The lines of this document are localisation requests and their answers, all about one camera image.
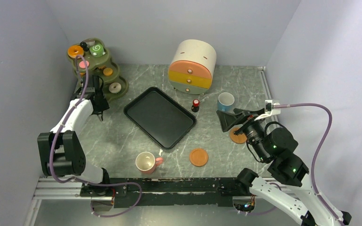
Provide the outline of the tan round biscuit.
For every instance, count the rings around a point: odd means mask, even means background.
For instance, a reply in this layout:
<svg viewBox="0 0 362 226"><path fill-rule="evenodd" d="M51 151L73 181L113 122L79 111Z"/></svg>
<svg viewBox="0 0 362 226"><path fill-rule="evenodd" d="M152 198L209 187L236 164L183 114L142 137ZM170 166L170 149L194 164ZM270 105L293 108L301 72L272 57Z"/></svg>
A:
<svg viewBox="0 0 362 226"><path fill-rule="evenodd" d="M105 68L105 69L103 70L103 74L104 74L105 76L111 76L111 75L113 74L113 69L107 67L107 68Z"/></svg>

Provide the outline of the white glazed donut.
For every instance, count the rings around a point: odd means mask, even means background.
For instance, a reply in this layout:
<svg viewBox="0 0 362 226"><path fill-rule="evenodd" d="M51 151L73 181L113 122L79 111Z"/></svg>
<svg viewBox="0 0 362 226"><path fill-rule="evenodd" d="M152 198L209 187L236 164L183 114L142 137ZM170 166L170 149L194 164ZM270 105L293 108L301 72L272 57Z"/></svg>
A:
<svg viewBox="0 0 362 226"><path fill-rule="evenodd" d="M118 82L113 82L109 85L108 90L112 94L117 94L122 90L122 85Z"/></svg>

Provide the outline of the pink round cookie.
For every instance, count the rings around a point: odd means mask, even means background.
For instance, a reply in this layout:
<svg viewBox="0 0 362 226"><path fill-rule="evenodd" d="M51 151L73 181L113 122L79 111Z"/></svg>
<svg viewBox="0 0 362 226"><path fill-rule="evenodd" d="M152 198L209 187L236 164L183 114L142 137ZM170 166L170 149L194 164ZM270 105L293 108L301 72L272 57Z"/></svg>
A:
<svg viewBox="0 0 362 226"><path fill-rule="evenodd" d="M81 60L78 65L80 68L85 69L86 67L89 67L90 63L89 63L89 61Z"/></svg>

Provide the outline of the green swirl roll cake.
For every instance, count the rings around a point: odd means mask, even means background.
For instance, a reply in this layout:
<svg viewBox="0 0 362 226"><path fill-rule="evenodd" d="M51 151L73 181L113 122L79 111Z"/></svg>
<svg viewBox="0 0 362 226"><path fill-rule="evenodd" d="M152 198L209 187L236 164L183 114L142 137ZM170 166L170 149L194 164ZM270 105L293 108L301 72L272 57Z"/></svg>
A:
<svg viewBox="0 0 362 226"><path fill-rule="evenodd" d="M105 49L102 44L96 44L89 48L90 53L94 57L102 57L106 54Z"/></svg>

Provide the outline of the orange glazed donut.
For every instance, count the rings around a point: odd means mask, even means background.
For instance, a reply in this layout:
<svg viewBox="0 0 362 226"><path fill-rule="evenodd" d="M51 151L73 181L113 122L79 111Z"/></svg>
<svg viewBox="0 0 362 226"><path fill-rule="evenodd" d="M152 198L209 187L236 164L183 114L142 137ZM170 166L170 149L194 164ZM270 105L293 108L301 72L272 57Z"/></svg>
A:
<svg viewBox="0 0 362 226"><path fill-rule="evenodd" d="M67 50L67 55L70 58L75 59L77 55L84 55L84 50L80 45L72 45Z"/></svg>

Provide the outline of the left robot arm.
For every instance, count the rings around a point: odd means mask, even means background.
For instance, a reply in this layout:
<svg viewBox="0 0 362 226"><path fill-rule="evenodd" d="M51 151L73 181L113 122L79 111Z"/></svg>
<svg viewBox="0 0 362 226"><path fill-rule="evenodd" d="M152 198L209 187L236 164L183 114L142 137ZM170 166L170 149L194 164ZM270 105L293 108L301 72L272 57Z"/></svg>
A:
<svg viewBox="0 0 362 226"><path fill-rule="evenodd" d="M103 117L109 109L103 94L103 80L97 75L83 77L83 86L73 94L69 108L50 132L37 137L41 168L45 176L53 176L65 183L64 176L93 184L93 190L101 196L110 193L112 183L108 172L86 160L77 134L90 115Z"/></svg>

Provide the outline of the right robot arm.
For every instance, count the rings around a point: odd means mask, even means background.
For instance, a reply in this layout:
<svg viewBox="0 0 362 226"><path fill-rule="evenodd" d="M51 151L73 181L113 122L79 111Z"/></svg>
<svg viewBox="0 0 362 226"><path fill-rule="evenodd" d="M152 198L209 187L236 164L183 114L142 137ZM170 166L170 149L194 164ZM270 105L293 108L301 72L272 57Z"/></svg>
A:
<svg viewBox="0 0 362 226"><path fill-rule="evenodd" d="M273 188L270 183L251 169L244 168L235 179L235 188L241 195L259 196L293 218L301 226L347 226L352 216L338 210L322 195L313 182L314 173L300 157L294 154L298 142L279 122L264 127L265 109L248 111L234 109L233 113L216 112L223 132L234 126L241 127L235 135L247 137L247 148L260 163L268 163L268 172L296 197Z"/></svg>

